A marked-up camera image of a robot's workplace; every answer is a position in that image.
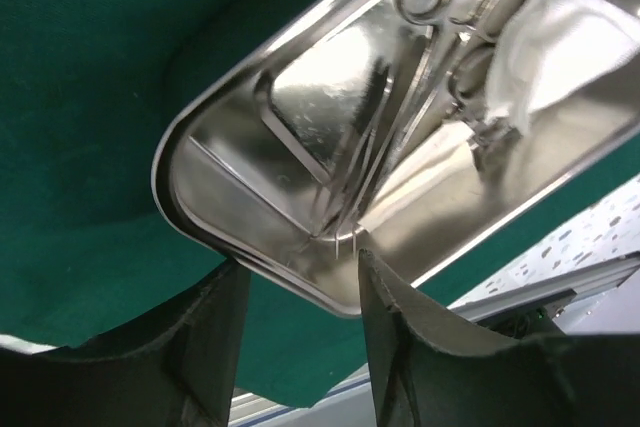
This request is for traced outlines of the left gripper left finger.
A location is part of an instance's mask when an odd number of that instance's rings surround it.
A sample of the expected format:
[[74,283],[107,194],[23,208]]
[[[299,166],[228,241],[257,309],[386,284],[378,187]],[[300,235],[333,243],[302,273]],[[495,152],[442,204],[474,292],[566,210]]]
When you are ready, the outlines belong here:
[[79,347],[2,349],[2,425],[227,425],[249,286],[249,270],[228,260]]

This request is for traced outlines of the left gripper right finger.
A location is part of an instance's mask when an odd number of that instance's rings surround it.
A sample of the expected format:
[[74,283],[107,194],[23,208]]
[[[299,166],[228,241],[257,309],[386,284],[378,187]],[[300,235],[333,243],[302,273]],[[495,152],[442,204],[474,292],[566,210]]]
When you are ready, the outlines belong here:
[[368,250],[358,268],[377,425],[638,425],[637,334],[519,340],[440,305]]

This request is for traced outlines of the stainless steel tray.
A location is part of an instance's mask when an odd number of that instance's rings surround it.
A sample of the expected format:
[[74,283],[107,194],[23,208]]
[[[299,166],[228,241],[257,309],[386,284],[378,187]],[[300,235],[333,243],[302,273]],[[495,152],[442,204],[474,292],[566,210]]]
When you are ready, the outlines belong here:
[[360,313],[359,249],[424,284],[639,138],[637,61],[538,112],[487,106],[527,1],[319,0],[170,124],[159,210],[337,316]]

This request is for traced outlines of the green surgical cloth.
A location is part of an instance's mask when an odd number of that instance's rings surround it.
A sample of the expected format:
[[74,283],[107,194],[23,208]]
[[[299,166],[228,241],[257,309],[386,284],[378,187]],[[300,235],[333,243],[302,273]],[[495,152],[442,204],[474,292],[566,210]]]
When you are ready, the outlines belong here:
[[183,106],[316,0],[1,0],[1,331],[77,347],[221,256],[150,188]]

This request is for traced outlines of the steel forceps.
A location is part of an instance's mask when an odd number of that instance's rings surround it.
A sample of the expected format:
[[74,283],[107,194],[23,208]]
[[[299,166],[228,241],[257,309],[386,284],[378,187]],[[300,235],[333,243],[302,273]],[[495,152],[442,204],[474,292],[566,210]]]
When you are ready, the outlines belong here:
[[[443,116],[462,121],[464,126],[470,128],[472,135],[481,137],[485,132],[494,129],[485,121],[485,110],[476,105],[475,99],[481,90],[475,88],[464,92],[460,90],[459,84],[468,72],[475,70],[478,64],[486,64],[493,56],[499,35],[506,24],[504,20],[496,17],[502,9],[500,2],[501,0],[478,0],[475,8],[464,19],[448,16],[449,7],[447,8],[440,24],[441,37],[436,43],[435,55],[432,58],[435,65],[432,70],[433,77],[427,82],[425,91],[415,97],[412,105],[418,109],[417,114],[410,115],[405,126],[396,133],[386,175],[381,178],[380,189],[374,198],[381,192],[383,184],[392,172],[397,170],[401,151],[438,96],[448,95],[452,100],[450,110]],[[363,222],[374,198],[359,219],[358,225]]]

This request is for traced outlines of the steel surgical scissors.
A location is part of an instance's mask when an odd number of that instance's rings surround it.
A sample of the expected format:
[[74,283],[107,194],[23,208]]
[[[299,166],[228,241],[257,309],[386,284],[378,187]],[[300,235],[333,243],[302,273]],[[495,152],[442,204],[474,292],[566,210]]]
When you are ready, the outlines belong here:
[[349,229],[352,246],[357,246],[359,219],[380,189],[396,133],[410,115],[417,114],[412,105],[415,97],[433,77],[440,24],[451,1],[393,0],[394,13],[403,21],[394,60],[374,65],[363,104],[341,148],[322,218],[321,234],[333,240],[336,253],[344,228]]

